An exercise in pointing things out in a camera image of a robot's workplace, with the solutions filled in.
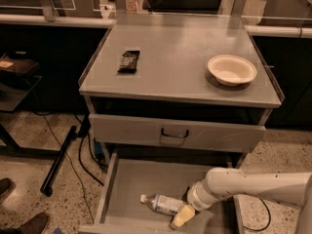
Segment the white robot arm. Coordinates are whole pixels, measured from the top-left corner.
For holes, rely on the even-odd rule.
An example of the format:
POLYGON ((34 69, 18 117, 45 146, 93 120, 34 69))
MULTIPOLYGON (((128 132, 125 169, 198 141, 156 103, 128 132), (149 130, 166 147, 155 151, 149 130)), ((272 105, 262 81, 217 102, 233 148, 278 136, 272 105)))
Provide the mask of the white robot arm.
POLYGON ((195 212, 235 195, 248 195, 271 202, 301 207, 295 234, 312 234, 312 174, 245 174, 239 169, 212 168, 187 191, 186 204, 170 227, 180 228, 195 212))

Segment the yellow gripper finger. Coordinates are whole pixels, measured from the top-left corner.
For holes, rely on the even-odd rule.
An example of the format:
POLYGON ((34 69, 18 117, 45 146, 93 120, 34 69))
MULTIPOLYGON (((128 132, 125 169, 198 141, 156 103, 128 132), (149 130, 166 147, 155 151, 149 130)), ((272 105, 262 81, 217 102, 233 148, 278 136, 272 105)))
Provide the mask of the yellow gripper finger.
POLYGON ((170 223, 172 229, 180 228, 184 223, 189 221, 195 215, 195 210, 190 205, 183 205, 177 211, 173 220, 170 223))

